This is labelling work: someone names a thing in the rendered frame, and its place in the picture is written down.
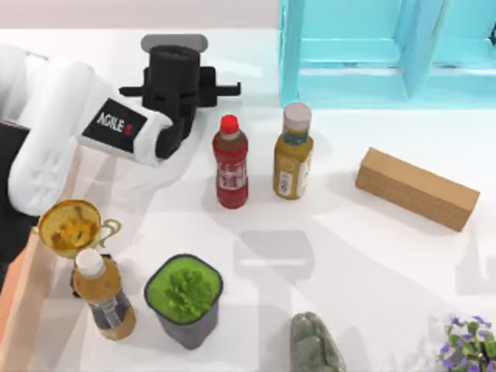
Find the salmon-coloured shallow box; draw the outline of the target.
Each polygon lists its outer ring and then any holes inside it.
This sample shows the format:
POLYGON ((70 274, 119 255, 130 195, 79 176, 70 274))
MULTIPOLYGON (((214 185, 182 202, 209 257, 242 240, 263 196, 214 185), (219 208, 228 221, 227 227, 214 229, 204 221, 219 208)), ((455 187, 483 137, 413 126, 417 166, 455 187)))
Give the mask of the salmon-coloured shallow box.
POLYGON ((0 372, 26 372, 56 255, 31 233, 0 292, 0 372))

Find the orange bottle with white cap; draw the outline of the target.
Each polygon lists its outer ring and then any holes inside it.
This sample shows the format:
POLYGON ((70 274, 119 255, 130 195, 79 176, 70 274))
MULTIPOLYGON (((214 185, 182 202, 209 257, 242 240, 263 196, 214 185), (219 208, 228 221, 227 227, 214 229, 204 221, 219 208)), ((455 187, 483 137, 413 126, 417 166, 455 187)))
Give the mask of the orange bottle with white cap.
POLYGON ((117 341, 133 332, 136 315, 113 260, 94 249, 84 249, 75 257, 72 278, 74 290, 90 307, 102 336, 117 341))

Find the pale grey rounded box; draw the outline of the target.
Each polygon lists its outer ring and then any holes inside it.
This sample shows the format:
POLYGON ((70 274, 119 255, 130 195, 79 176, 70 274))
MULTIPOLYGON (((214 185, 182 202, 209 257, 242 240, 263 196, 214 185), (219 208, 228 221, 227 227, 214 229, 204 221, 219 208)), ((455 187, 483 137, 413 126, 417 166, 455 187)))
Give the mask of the pale grey rounded box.
POLYGON ((150 52, 154 47, 180 46, 203 53, 208 48, 208 39, 199 33, 168 33, 168 34, 146 34, 140 41, 144 52, 150 52))

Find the green plant in grey pot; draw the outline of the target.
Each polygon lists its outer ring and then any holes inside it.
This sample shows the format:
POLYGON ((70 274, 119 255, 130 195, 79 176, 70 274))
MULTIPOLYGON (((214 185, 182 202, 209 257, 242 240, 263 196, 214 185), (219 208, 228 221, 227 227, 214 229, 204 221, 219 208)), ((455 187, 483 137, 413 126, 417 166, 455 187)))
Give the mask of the green plant in grey pot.
POLYGON ((162 329, 187 350, 199 348, 218 325, 224 282, 192 254, 170 257, 147 281, 143 297, 162 329))

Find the light blue rack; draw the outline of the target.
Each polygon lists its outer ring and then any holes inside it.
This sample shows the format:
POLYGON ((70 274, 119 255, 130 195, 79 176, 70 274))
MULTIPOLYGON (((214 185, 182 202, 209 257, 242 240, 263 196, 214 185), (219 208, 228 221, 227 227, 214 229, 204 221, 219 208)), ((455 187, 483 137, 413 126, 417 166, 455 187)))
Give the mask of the light blue rack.
POLYGON ((282 105, 496 109, 496 0, 279 0, 278 60, 282 105))

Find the gold trophy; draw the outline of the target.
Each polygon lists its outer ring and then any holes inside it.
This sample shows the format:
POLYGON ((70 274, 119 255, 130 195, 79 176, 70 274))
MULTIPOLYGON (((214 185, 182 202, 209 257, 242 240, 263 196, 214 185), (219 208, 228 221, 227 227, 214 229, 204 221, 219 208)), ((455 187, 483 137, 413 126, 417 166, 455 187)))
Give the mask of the gold trophy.
POLYGON ((121 228, 120 221, 103 219, 92 203, 66 199, 51 207, 33 231, 56 255, 74 261, 84 249, 104 248, 121 228))

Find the purple flower plant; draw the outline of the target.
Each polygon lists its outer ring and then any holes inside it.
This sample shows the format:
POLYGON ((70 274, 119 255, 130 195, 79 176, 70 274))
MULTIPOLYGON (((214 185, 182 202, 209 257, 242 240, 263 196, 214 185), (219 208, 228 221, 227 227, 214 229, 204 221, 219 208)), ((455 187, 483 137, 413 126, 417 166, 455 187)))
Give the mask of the purple flower plant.
POLYGON ((439 362, 447 372, 496 372, 496 335, 492 323, 478 315, 454 316, 446 326, 439 362))

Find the red bottle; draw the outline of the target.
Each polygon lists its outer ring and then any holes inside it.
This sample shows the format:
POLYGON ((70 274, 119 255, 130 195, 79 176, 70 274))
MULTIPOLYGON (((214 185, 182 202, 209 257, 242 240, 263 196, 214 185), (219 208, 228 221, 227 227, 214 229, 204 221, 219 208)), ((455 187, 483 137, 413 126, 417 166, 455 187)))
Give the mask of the red bottle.
POLYGON ((248 199, 248 139, 233 114, 224 115, 212 140, 216 162, 216 196, 228 209, 240 208, 248 199))

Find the brown cardboard box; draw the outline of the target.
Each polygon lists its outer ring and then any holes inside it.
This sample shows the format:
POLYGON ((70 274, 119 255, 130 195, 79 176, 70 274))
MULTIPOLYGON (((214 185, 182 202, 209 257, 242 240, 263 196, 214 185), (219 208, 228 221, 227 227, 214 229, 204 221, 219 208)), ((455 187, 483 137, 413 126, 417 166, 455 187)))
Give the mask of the brown cardboard box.
POLYGON ((456 232, 480 197, 479 191, 372 147, 361 160, 355 186, 456 232))

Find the yellow bottle with grey cap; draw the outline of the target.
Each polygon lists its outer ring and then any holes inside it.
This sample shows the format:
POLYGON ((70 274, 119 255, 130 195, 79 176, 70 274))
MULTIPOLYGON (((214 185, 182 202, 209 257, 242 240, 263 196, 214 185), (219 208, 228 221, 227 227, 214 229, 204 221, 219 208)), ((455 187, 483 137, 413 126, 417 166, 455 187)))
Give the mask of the yellow bottle with grey cap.
POLYGON ((309 134, 311 109, 294 102, 283 110, 283 127, 274 146, 274 193, 287 200, 299 199, 306 190, 314 140, 309 134))

